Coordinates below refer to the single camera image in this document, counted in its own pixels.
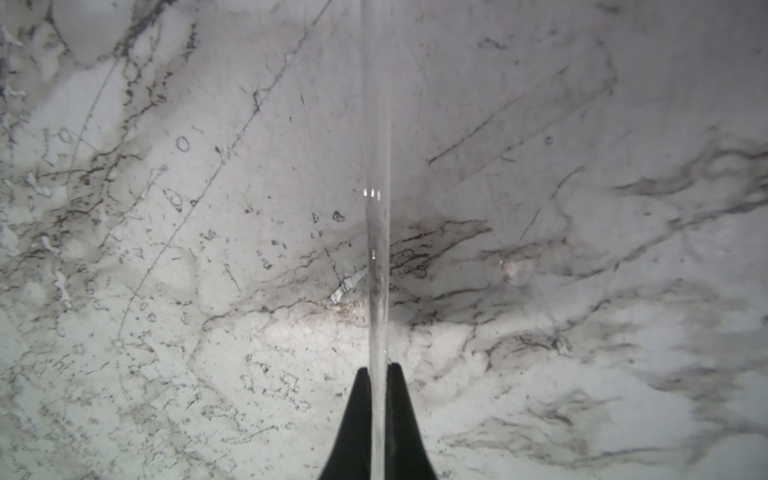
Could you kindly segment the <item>white glass rod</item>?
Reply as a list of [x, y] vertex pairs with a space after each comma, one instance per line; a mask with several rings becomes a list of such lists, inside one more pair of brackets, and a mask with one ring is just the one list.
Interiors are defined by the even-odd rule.
[[393, 21], [390, 1], [362, 1], [363, 159], [367, 230], [371, 477], [385, 479], [388, 368]]

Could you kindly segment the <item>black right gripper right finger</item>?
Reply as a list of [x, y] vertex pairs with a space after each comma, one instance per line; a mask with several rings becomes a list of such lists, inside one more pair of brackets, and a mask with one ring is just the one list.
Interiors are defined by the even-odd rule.
[[402, 367], [387, 369], [385, 478], [437, 480], [425, 450]]

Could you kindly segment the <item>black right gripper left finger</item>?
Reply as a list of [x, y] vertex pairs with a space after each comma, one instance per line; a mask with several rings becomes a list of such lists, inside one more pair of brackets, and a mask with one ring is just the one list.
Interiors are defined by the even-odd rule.
[[360, 368], [320, 480], [369, 480], [371, 475], [372, 399], [368, 369]]

